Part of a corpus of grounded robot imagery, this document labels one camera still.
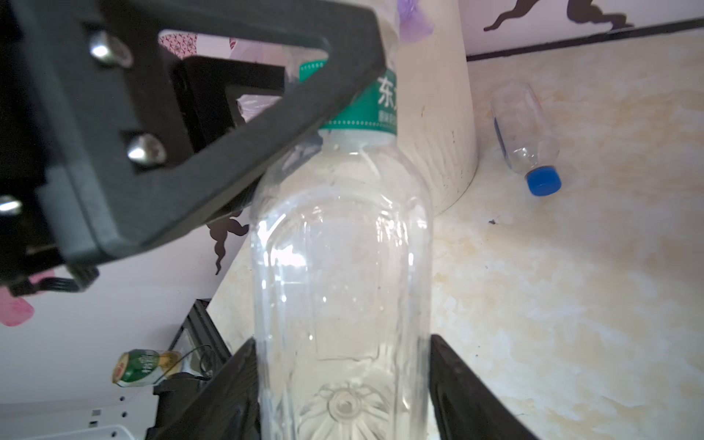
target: bottle with blue cap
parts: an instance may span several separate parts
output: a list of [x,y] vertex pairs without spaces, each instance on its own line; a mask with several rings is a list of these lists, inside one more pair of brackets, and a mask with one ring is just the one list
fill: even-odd
[[549,196],[562,187],[555,169],[557,139],[531,87],[510,82],[491,94],[494,128],[508,167],[524,175],[534,196]]

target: purple plastic bag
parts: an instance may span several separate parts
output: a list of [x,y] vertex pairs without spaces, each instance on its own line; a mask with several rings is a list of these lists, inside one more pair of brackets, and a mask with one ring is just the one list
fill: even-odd
[[401,18],[401,41],[418,42],[433,33],[432,23],[418,7],[419,0],[398,0],[398,15]]

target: black baseboard trim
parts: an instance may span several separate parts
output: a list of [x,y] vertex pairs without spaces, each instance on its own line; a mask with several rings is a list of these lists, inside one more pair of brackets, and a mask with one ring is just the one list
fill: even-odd
[[589,35],[588,37],[565,39],[559,42],[536,44],[534,46],[507,49],[505,51],[489,52],[487,54],[467,55],[467,61],[479,61],[486,60],[489,58],[500,58],[502,56],[528,54],[530,52],[549,51],[552,49],[563,49],[565,47],[581,46],[583,44],[610,42],[617,39],[649,37],[651,35],[669,34],[672,32],[696,29],[698,27],[704,27],[704,18],[696,18],[694,20],[687,21],[677,21],[674,23],[665,23],[664,25],[650,27],[636,27],[625,30],[617,30],[614,32],[607,32],[605,34],[594,34]]

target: table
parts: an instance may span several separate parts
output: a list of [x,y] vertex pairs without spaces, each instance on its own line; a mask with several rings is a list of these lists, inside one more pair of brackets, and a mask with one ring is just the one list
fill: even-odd
[[[436,218],[432,331],[540,438],[704,432],[704,30],[468,65],[480,161]],[[563,188],[531,196],[489,95],[534,88]],[[253,329],[245,243],[208,309]],[[436,432],[431,428],[431,436]]]

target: bolt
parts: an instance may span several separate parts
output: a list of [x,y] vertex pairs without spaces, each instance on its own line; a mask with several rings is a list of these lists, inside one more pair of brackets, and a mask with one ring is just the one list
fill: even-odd
[[22,213],[22,202],[12,196],[0,196],[0,215],[11,217]]
[[166,149],[153,134],[140,134],[132,138],[127,157],[137,165],[153,167],[166,162]]
[[91,35],[90,54],[105,65],[119,65],[125,69],[132,67],[134,62],[130,48],[104,30]]

